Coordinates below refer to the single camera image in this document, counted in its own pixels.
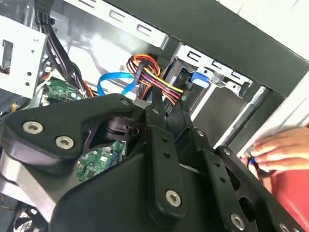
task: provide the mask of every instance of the white wall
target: white wall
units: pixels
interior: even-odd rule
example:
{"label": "white wall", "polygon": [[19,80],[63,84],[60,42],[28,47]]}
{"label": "white wall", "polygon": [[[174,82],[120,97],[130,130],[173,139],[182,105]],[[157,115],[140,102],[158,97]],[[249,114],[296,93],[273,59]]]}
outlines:
{"label": "white wall", "polygon": [[217,0],[309,60],[309,0]]}

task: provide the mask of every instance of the finger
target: finger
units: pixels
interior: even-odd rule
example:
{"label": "finger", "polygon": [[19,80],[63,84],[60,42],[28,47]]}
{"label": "finger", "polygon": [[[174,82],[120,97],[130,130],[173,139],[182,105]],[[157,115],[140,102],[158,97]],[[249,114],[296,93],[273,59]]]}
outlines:
{"label": "finger", "polygon": [[283,160],[288,158],[308,158],[307,152],[297,145],[284,146],[276,148],[266,154],[256,157],[254,160],[258,163],[267,161]]}
{"label": "finger", "polygon": [[271,152],[277,148],[280,147],[286,147],[286,146],[291,146],[294,145],[295,140],[292,138],[279,138],[279,139],[275,139],[272,141],[268,141],[260,146],[257,146],[255,148],[252,149],[251,151],[251,155],[253,157],[257,157],[260,156],[262,154]]}
{"label": "finger", "polygon": [[282,139],[282,138],[287,138],[288,136],[285,134],[285,133],[280,133],[280,134],[276,134],[276,135],[273,135],[273,136],[270,136],[268,138],[265,138],[265,139],[261,139],[257,142],[254,143],[254,147],[258,147],[258,146],[261,146],[263,144],[266,144],[270,141],[274,141],[274,140],[277,140],[277,139]]}
{"label": "finger", "polygon": [[257,175],[257,170],[252,164],[248,165],[248,169],[257,179],[259,178],[258,175]]}
{"label": "finger", "polygon": [[254,146],[260,146],[260,145],[263,145],[263,144],[265,144],[269,141],[280,139],[280,138],[294,137],[295,135],[301,134],[301,133],[303,133],[303,131],[307,131],[307,130],[309,130],[309,129],[304,127],[304,128],[296,128],[296,129],[283,131],[279,134],[276,134],[276,135],[273,135],[273,136],[270,136],[268,138],[261,139],[261,140],[255,142]]}
{"label": "finger", "polygon": [[305,170],[309,169],[309,159],[289,158],[276,161],[259,163],[259,168],[264,171],[288,171],[288,170]]}
{"label": "finger", "polygon": [[240,161],[247,166],[248,164],[248,158],[241,158]]}

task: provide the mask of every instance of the silver screw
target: silver screw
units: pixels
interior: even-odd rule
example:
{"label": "silver screw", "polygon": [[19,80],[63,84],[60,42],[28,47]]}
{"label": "silver screw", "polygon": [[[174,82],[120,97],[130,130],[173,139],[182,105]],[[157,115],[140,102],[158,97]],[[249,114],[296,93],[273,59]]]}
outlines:
{"label": "silver screw", "polygon": [[127,100],[124,100],[124,99],[121,100],[121,103],[123,105],[130,105],[130,103]]}
{"label": "silver screw", "polygon": [[156,109],[153,109],[153,112],[155,112],[157,115],[160,114],[160,112],[158,110],[156,110]]}
{"label": "silver screw", "polygon": [[231,155],[231,151],[227,148],[224,148],[223,151],[228,155],[230,156]]}
{"label": "silver screw", "polygon": [[62,149],[69,150],[74,147],[74,141],[68,136],[56,138],[56,145]]}
{"label": "silver screw", "polygon": [[198,130],[197,133],[198,133],[200,136],[202,136],[202,137],[205,136],[204,133],[203,133],[201,130]]}
{"label": "silver screw", "polygon": [[182,203],[182,200],[180,196],[178,195],[178,193],[176,193],[173,190],[168,190],[165,196],[166,196],[166,200],[168,201],[168,203],[170,203],[174,207],[179,207],[180,204]]}
{"label": "silver screw", "polygon": [[29,121],[23,124],[23,129],[29,134],[39,134],[44,130],[44,127],[39,122]]}
{"label": "silver screw", "polygon": [[282,232],[290,232],[290,230],[283,223],[279,224]]}
{"label": "silver screw", "polygon": [[238,216],[237,214],[231,214],[231,220],[237,229],[239,229],[240,231],[245,230],[245,223],[243,223],[243,220],[240,218],[240,216]]}

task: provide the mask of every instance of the green circuit board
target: green circuit board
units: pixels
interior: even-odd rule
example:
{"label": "green circuit board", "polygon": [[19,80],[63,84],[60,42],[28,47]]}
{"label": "green circuit board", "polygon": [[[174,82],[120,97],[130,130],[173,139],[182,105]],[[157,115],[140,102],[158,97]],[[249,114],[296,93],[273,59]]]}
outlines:
{"label": "green circuit board", "polygon": [[77,177],[84,182],[115,165],[122,156],[124,143],[116,141],[110,147],[99,148],[80,157],[76,165]]}
{"label": "green circuit board", "polygon": [[47,101],[51,104],[79,100],[82,98],[80,92],[58,79],[51,79],[45,87]]}

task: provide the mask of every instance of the wire bundle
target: wire bundle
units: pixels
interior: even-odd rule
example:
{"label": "wire bundle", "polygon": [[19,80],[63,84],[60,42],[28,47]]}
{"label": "wire bundle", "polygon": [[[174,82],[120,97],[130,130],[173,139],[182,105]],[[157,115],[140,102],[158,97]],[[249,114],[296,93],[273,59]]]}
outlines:
{"label": "wire bundle", "polygon": [[128,60],[126,67],[130,74],[133,77],[136,77],[138,75],[140,65],[143,65],[143,69],[138,77],[138,82],[148,87],[151,87],[152,85],[158,86],[162,89],[163,95],[166,96],[166,98],[168,98],[173,105],[175,105],[177,100],[181,97],[183,91],[159,78],[161,74],[160,68],[157,62],[148,55],[140,54],[132,56]]}
{"label": "wire bundle", "polygon": [[51,24],[50,14],[40,12],[39,1],[35,1],[35,20],[39,31],[47,35],[47,54],[51,66],[55,68],[61,76],[71,86],[75,87],[85,97],[93,97],[93,93],[88,85],[82,80],[82,74],[76,64],[71,62],[67,52],[57,38]]}

